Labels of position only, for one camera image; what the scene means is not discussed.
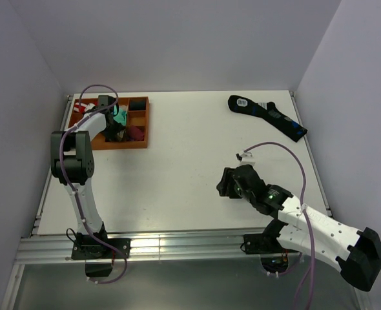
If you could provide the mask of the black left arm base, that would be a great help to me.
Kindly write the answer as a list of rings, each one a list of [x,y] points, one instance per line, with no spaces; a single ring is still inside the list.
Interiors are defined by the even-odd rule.
[[[88,234],[66,230],[66,237],[72,242],[71,260],[86,261],[85,274],[89,278],[101,280],[110,276],[115,260],[128,258],[130,254],[130,238],[108,238],[104,227],[94,236],[109,244],[111,248],[95,241]]]

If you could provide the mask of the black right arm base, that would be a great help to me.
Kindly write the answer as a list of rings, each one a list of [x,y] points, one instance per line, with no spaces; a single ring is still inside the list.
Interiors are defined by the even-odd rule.
[[[240,250],[246,255],[258,255],[263,272],[275,278],[290,273],[303,259],[303,254],[283,248],[276,238],[265,233],[244,234]]]

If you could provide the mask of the orange compartment tray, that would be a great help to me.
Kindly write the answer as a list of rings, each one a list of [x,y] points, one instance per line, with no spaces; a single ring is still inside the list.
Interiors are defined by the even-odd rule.
[[[74,100],[68,128],[87,131],[94,150],[145,149],[148,145],[150,103],[148,97],[119,98],[112,110],[91,113],[112,104],[114,96]]]

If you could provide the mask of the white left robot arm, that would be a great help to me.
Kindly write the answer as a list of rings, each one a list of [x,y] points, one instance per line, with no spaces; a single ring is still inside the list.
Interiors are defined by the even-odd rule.
[[[114,247],[108,241],[92,192],[95,165],[91,141],[98,134],[119,141],[123,130],[124,126],[114,121],[113,108],[99,112],[90,109],[72,127],[50,136],[50,169],[64,185],[76,214],[75,246],[87,249],[95,258],[104,257]]]

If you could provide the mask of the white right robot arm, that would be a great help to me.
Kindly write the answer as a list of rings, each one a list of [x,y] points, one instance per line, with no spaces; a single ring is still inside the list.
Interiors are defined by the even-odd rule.
[[[244,199],[272,218],[263,232],[269,251],[282,248],[314,255],[353,287],[365,292],[372,289],[381,271],[381,239],[373,229],[350,227],[312,207],[302,207],[299,197],[266,184],[252,165],[225,168],[216,188],[220,196]]]

